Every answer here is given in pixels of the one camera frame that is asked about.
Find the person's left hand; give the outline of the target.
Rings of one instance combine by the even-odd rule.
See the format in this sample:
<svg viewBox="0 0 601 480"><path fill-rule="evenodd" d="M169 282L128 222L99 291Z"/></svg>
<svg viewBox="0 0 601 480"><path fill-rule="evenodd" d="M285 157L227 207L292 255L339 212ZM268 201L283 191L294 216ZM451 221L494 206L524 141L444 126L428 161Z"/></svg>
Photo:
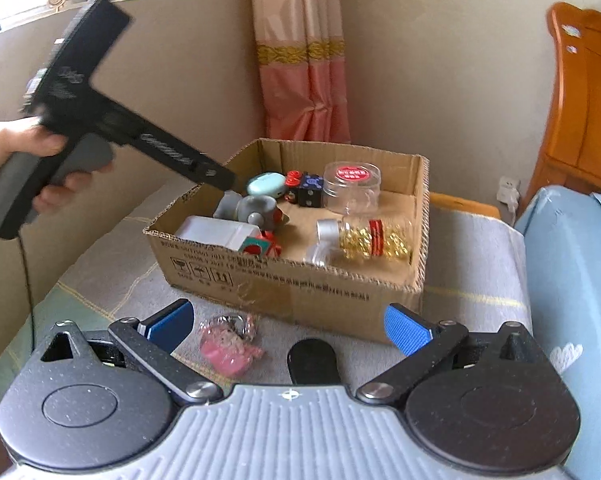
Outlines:
<svg viewBox="0 0 601 480"><path fill-rule="evenodd" d="M0 168L14 153L29 153L49 157L61 153L67 142L65 136L40 126L35 117L0 122ZM113 164L103 166L97 172L108 172ZM46 186L32 201L38 214L48 214L69 204L75 195L92 182L96 171L77 171L69 174L60 185Z"/></svg>

